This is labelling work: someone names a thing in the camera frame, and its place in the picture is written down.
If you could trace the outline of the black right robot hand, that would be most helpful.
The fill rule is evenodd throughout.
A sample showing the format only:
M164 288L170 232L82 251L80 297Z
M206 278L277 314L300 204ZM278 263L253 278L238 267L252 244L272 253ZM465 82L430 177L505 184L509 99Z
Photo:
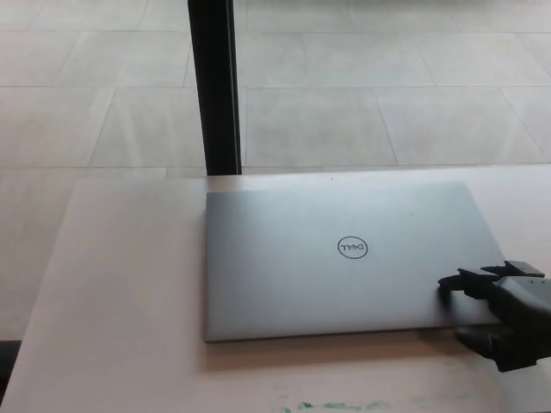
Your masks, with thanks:
M483 300L499 325L460 327L455 338L494 361L501 373L532 367L550 356L550 280L527 262L505 261L479 269L458 268L438 281L438 294L450 306L451 294Z

